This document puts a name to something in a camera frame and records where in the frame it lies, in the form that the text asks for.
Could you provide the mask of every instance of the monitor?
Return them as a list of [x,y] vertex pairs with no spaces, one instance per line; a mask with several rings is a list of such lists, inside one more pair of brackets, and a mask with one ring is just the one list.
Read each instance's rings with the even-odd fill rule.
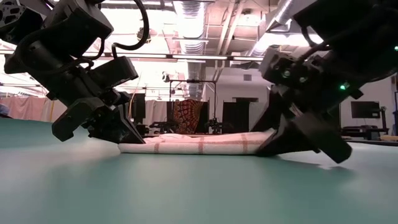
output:
[[380,105],[376,101],[351,101],[353,118],[380,118]]

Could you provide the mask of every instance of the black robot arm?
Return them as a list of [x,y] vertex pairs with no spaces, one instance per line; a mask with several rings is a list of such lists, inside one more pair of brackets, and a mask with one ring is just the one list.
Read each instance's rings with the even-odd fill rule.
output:
[[[276,132],[258,155],[323,151],[337,163],[349,158],[352,149],[331,125],[328,112],[349,96],[361,97],[364,84],[395,73],[397,9],[396,0],[317,0],[294,15],[312,48],[299,58],[267,49],[260,71],[275,85],[252,131]],[[308,27],[323,43],[309,39]],[[321,50],[329,52],[314,55]]]
[[51,100],[58,99],[68,107],[53,123],[53,134],[61,141],[73,137],[77,127],[86,128],[91,137],[115,143],[144,143],[127,117],[126,93],[113,87],[138,77],[126,57],[96,68],[94,58],[83,54],[97,38],[104,40],[113,31],[96,4],[102,1],[61,0],[42,19],[37,13],[44,2],[3,1],[0,38],[17,45],[6,57],[6,73],[27,72],[41,83]]

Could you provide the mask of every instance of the striped towel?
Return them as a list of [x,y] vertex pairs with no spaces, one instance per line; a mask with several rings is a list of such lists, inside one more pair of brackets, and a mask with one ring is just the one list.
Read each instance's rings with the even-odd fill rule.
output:
[[223,134],[191,138],[180,134],[163,134],[144,139],[146,144],[119,144],[123,153],[149,154],[254,154],[258,147],[274,132]]

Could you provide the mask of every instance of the teal table surface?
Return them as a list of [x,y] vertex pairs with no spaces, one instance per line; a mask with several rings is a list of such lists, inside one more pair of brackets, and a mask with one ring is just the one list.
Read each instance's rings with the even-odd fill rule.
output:
[[0,223],[397,223],[398,148],[277,158],[120,154],[0,119]]

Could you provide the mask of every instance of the patterned cloth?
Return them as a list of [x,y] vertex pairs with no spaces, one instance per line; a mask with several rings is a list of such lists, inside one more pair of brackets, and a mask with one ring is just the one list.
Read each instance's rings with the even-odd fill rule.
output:
[[191,138],[181,134],[163,134],[144,139],[146,144],[119,144],[122,153],[149,154],[254,154],[259,146],[274,132],[222,134]]
[[184,100],[174,102],[173,119],[178,123],[176,133],[194,134],[197,129],[203,102]]

